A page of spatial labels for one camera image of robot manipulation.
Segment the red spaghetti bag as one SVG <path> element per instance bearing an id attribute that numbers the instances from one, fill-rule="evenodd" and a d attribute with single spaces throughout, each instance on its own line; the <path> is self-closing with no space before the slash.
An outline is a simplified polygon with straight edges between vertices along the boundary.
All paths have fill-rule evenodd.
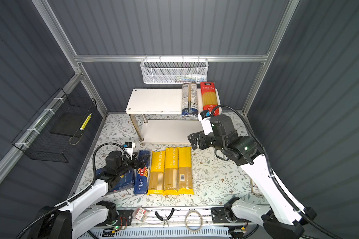
<path id="1" fill-rule="evenodd" d="M 201 97 L 202 97 L 202 109 L 212 111 L 215 106 L 218 105 L 216 89 L 213 82 L 201 82 L 200 83 Z"/>

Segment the clear blue spaghetti bag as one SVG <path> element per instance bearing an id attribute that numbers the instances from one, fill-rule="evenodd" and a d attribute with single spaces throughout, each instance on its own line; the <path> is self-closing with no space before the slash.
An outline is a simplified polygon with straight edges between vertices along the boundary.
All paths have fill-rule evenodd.
<path id="1" fill-rule="evenodd" d="M 197 84 L 182 85 L 181 117 L 196 117 L 198 115 Z"/>

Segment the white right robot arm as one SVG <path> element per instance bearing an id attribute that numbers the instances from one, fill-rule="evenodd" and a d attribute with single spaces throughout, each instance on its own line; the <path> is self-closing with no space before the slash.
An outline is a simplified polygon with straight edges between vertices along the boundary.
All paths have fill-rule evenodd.
<path id="1" fill-rule="evenodd" d="M 268 205 L 255 205 L 233 197 L 224 205 L 226 218 L 235 222 L 248 220 L 262 226 L 273 239 L 298 239 L 304 235 L 304 225 L 311 223 L 316 212 L 304 207 L 272 170 L 267 153 L 259 140 L 249 132 L 240 136 L 227 115 L 213 116 L 209 111 L 198 115 L 202 131 L 187 138 L 193 149 L 214 148 L 233 161 L 254 181 Z"/>

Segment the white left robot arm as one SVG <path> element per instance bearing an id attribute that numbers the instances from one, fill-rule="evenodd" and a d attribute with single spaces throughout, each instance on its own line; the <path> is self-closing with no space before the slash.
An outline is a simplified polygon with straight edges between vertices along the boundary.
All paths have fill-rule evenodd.
<path id="1" fill-rule="evenodd" d="M 76 239 L 98 224 L 118 226 L 122 223 L 117 206 L 101 200 L 128 172 L 144 168 L 150 156 L 139 156 L 126 149 L 115 150 L 106 157 L 106 165 L 95 171 L 95 181 L 70 199 L 42 208 L 25 228 L 29 239 Z"/>

